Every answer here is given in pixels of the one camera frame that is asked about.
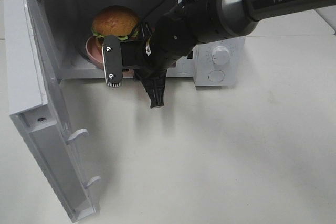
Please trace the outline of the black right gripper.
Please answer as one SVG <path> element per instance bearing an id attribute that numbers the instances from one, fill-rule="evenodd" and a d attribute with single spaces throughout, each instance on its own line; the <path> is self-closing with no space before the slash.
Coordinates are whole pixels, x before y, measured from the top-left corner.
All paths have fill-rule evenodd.
<path id="1" fill-rule="evenodd" d="M 156 23 L 143 46 L 141 68 L 134 71 L 150 98 L 151 109 L 164 105 L 167 69 L 193 48 L 194 36 L 186 22 Z"/>

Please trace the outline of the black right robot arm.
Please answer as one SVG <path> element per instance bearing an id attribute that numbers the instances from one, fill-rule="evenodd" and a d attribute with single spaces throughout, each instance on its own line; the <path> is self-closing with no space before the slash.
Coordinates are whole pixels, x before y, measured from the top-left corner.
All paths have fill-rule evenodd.
<path id="1" fill-rule="evenodd" d="M 182 0 L 156 23 L 134 72 L 152 108 L 164 104 L 168 68 L 198 44 L 249 35 L 263 19 L 333 6 L 335 0 Z"/>

